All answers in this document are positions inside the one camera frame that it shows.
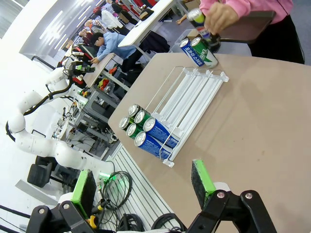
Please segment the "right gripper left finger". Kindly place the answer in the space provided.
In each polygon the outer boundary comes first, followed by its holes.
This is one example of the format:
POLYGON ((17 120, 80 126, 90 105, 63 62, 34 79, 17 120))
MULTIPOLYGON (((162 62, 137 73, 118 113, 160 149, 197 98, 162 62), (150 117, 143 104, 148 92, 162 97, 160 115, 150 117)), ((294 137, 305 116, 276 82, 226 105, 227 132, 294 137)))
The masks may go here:
POLYGON ((28 233, 94 233, 88 222, 93 208, 96 182, 90 170, 82 170, 72 193, 64 194, 50 209, 40 205, 33 209, 28 233))

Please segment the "person's right hand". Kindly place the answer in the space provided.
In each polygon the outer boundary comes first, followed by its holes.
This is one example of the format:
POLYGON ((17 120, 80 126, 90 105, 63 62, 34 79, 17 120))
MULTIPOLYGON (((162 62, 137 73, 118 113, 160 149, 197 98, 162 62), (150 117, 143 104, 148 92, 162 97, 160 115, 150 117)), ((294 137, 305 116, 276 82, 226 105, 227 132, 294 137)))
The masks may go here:
POLYGON ((215 2, 205 17, 205 28, 216 35, 239 20, 237 12, 228 4, 215 2))

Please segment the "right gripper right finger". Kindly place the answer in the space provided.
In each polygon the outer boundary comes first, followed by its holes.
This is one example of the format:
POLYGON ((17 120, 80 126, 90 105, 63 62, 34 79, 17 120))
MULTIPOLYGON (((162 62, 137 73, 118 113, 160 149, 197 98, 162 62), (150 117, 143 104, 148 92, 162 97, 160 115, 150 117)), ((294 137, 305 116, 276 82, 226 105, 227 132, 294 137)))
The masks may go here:
POLYGON ((246 190, 235 195, 226 183, 216 187, 203 160, 191 165, 191 183, 201 212, 196 216, 188 233, 214 233, 222 221, 232 222, 240 233, 275 233, 276 228, 259 195, 246 190))

